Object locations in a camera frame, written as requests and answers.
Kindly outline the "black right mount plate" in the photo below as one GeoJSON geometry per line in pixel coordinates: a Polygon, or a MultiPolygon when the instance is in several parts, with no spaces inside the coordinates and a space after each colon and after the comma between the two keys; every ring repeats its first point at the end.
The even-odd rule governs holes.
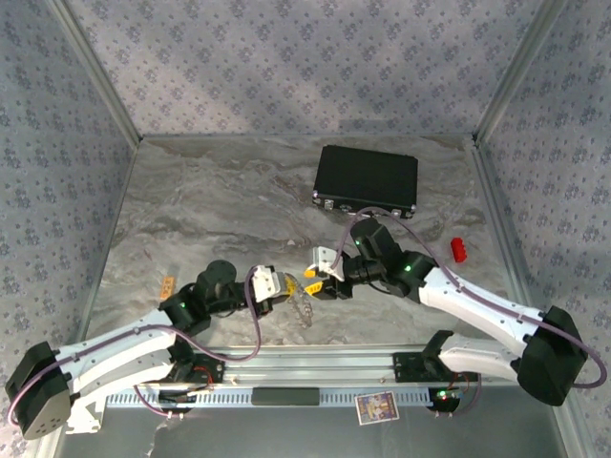
{"type": "Polygon", "coordinates": [[[392,354],[392,368],[397,383],[449,383],[456,380],[438,357],[423,352],[396,352],[392,354]]]}

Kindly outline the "black left mount plate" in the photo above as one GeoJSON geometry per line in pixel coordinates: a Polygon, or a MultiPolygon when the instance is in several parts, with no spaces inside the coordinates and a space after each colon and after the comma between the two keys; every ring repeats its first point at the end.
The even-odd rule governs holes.
{"type": "Polygon", "coordinates": [[[166,383],[210,385],[223,380],[225,362],[205,354],[196,353],[176,362],[163,379],[166,383]]]}

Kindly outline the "aluminium frame post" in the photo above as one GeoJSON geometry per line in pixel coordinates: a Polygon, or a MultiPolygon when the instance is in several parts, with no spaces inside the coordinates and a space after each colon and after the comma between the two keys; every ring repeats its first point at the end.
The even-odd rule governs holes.
{"type": "Polygon", "coordinates": [[[501,122],[516,91],[526,77],[568,1],[541,0],[514,56],[498,82],[488,107],[474,130],[474,144],[477,147],[488,141],[501,122]]]}

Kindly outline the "small card with picture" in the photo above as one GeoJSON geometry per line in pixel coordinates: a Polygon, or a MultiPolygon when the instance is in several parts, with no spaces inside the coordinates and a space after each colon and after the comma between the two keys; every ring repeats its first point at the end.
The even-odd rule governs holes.
{"type": "Polygon", "coordinates": [[[400,418],[395,395],[391,391],[358,395],[354,402],[360,426],[380,424],[400,418]]]}

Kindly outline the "black hard case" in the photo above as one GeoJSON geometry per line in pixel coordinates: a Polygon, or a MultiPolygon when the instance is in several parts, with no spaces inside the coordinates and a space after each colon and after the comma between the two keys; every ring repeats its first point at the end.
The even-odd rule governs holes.
{"type": "Polygon", "coordinates": [[[312,202],[349,214],[379,207],[409,219],[417,206],[418,168],[414,156],[326,145],[312,186],[312,202]]]}

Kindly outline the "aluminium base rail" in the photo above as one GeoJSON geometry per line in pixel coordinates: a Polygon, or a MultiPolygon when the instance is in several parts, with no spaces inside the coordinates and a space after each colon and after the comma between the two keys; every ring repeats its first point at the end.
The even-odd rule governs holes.
{"type": "MultiPolygon", "coordinates": [[[[223,380],[216,385],[232,386],[391,386],[397,384],[434,385],[442,383],[397,383],[392,368],[392,354],[422,352],[413,345],[322,345],[269,346],[258,355],[241,361],[242,348],[225,348],[232,360],[225,363],[223,380]]],[[[464,340],[451,337],[450,349],[440,353],[442,363],[460,374],[457,381],[516,385],[518,357],[490,340],[464,340]]],[[[134,370],[145,384],[170,384],[159,376],[145,375],[144,359],[125,365],[134,370]]]]}

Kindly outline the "black mount plate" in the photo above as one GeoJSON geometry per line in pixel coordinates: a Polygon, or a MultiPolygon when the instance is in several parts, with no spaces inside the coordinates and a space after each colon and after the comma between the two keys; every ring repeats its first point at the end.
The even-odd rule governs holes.
{"type": "Polygon", "coordinates": [[[176,362],[163,379],[166,383],[210,385],[223,380],[225,362],[205,354],[196,353],[176,362]]]}
{"type": "Polygon", "coordinates": [[[449,383],[456,380],[438,357],[423,352],[396,352],[392,354],[392,368],[397,383],[449,383]]]}

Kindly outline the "white plastic bracket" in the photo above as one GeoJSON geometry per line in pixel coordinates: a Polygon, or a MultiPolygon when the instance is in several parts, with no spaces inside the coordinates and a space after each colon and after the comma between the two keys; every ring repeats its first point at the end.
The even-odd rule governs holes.
{"type": "Polygon", "coordinates": [[[84,403],[74,402],[71,416],[67,421],[67,434],[93,434],[99,432],[103,422],[106,399],[84,403]]]}

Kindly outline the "aluminium side rail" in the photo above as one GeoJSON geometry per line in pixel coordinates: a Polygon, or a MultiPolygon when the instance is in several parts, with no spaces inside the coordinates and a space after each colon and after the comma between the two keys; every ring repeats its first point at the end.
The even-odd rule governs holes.
{"type": "Polygon", "coordinates": [[[114,207],[114,210],[112,212],[110,229],[103,242],[99,261],[95,266],[95,271],[93,274],[93,283],[91,287],[89,288],[87,295],[85,296],[85,301],[83,305],[80,308],[78,308],[77,313],[74,314],[74,316],[76,317],[76,321],[74,322],[74,329],[69,334],[69,338],[67,340],[68,344],[74,344],[76,342],[80,342],[84,340],[87,335],[89,323],[91,321],[92,310],[95,305],[96,296],[98,294],[99,287],[101,285],[101,281],[103,278],[104,270],[106,268],[109,253],[111,251],[111,246],[112,246],[112,242],[113,242],[114,235],[116,232],[120,212],[122,210],[123,203],[127,195],[127,190],[128,190],[129,183],[130,183],[133,171],[134,171],[135,163],[137,161],[137,156],[139,153],[141,143],[142,143],[142,140],[140,139],[137,142],[136,146],[133,148],[130,161],[126,168],[125,175],[123,177],[120,192],[118,194],[118,199],[114,207]]]}
{"type": "Polygon", "coordinates": [[[519,247],[516,247],[516,230],[511,215],[505,213],[506,198],[495,182],[495,168],[486,151],[476,141],[470,144],[471,161],[477,181],[477,192],[484,206],[495,254],[508,299],[518,305],[536,310],[534,319],[542,321],[547,306],[533,299],[527,284],[527,265],[519,247]]]}

